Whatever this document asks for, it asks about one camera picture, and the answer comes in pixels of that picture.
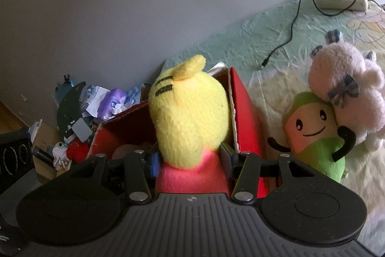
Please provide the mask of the green bean plush toy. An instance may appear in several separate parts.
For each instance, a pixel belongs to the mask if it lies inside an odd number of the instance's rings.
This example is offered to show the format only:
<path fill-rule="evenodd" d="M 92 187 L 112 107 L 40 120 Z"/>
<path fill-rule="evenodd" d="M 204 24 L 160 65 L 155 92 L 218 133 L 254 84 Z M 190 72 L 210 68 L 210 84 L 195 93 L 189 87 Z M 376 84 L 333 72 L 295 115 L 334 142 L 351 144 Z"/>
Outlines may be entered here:
<path fill-rule="evenodd" d="M 282 129 L 288 146 L 273 137 L 271 148 L 290 153 L 330 179 L 340 183 L 345 172 L 345 156 L 356 144 L 356 135 L 346 126 L 338 126 L 334 108 L 312 92 L 301 92 L 282 116 Z"/>

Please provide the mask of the dark green cloth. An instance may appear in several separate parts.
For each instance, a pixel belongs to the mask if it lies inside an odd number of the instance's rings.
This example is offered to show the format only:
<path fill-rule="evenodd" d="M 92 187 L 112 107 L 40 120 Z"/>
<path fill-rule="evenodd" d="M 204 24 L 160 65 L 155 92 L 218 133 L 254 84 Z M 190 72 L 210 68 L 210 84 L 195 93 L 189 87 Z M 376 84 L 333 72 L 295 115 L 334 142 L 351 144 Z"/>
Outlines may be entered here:
<path fill-rule="evenodd" d="M 80 95 L 85 86 L 85 81 L 75 85 L 69 92 L 67 92 L 59 105 L 57 122 L 58 129 L 62 134 L 68 130 L 69 125 L 73 125 L 82 116 Z"/>

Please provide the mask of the yellow tiger plush toy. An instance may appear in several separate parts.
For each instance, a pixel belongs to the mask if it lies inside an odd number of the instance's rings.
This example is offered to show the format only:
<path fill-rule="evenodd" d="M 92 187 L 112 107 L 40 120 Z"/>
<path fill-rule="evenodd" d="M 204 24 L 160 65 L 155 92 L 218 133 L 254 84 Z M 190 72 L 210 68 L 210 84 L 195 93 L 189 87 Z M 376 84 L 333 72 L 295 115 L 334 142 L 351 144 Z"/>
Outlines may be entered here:
<path fill-rule="evenodd" d="M 150 89 L 149 113 L 163 159 L 157 192 L 229 192 L 218 150 L 230 135 L 230 104 L 204 67 L 204 56 L 195 55 L 163 71 Z"/>

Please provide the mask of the purple tissue pack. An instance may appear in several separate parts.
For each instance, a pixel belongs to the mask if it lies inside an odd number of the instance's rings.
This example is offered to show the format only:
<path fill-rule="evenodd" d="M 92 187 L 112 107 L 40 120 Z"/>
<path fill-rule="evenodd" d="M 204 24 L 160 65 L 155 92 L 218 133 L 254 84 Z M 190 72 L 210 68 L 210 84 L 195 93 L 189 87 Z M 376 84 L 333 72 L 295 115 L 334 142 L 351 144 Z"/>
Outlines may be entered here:
<path fill-rule="evenodd" d="M 127 95 L 119 88 L 112 89 L 107 92 L 101 100 L 98 110 L 97 118 L 103 121 L 108 121 L 123 111 Z"/>

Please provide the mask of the green patterned bed sheet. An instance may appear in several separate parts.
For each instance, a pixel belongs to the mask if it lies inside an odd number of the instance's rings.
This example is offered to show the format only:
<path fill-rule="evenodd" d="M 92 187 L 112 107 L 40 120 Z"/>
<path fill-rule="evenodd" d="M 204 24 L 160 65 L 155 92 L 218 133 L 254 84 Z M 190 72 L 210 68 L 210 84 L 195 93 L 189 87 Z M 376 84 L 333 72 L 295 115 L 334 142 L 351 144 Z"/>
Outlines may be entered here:
<path fill-rule="evenodd" d="M 357 136 L 346 157 L 343 185 L 358 193 L 368 216 L 359 241 L 384 253 L 384 10 L 336 17 L 310 0 L 259 13 L 170 58 L 172 68 L 201 54 L 207 68 L 233 66 L 262 114 L 266 135 L 286 141 L 281 119 L 293 97 L 314 92 L 330 103 L 339 125 Z"/>

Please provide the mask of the white bunny plush toy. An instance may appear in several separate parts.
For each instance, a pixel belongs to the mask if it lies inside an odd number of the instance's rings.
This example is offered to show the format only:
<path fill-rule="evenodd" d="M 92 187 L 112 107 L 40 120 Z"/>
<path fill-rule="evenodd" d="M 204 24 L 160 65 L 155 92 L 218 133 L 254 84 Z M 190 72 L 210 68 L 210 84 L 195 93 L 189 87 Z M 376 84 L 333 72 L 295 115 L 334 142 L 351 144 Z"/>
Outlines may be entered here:
<path fill-rule="evenodd" d="M 384 73 L 374 51 L 362 53 L 335 29 L 311 52 L 310 90 L 335 112 L 368 151 L 384 147 Z"/>

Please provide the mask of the red plush ball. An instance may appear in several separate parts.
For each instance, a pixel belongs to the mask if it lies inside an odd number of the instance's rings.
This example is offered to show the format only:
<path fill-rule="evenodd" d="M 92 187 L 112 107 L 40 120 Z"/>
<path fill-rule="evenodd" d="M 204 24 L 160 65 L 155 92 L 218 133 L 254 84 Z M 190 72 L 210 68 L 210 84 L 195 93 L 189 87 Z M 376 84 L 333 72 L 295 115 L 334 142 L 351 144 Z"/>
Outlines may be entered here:
<path fill-rule="evenodd" d="M 89 142 L 81 142 L 78 138 L 76 138 L 70 142 L 67 147 L 67 158 L 76 164 L 80 164 L 86 159 L 89 149 Z"/>

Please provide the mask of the blue checked box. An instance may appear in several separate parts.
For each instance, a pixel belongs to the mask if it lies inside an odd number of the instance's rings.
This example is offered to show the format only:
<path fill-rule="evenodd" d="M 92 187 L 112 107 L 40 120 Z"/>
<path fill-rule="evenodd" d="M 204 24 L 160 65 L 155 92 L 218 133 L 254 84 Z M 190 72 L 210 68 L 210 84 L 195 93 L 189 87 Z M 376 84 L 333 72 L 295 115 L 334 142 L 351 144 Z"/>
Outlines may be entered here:
<path fill-rule="evenodd" d="M 130 89 L 128 92 L 126 92 L 127 97 L 125 100 L 125 107 L 131 108 L 132 106 L 147 100 L 150 89 L 151 84 L 149 83 L 139 84 Z"/>

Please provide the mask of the red cardboard box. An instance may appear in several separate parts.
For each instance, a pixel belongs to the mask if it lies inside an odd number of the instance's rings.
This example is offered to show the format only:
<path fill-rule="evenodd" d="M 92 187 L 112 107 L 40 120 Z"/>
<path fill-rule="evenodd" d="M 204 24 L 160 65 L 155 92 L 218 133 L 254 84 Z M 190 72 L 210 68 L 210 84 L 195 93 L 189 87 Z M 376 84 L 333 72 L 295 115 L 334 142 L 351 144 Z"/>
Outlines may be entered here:
<path fill-rule="evenodd" d="M 262 122 L 236 70 L 225 68 L 214 77 L 222 84 L 230 101 L 232 127 L 227 142 L 236 154 L 232 156 L 224 148 L 220 148 L 217 153 L 205 150 L 202 162 L 191 170 L 179 170 L 163 162 L 155 182 L 149 184 L 155 192 L 231 194 L 246 153 L 255 153 L 265 158 Z M 101 123 L 87 156 L 104 154 L 114 159 L 117 156 L 116 150 L 124 145 L 144 147 L 147 144 L 157 148 L 148 102 L 143 101 Z"/>

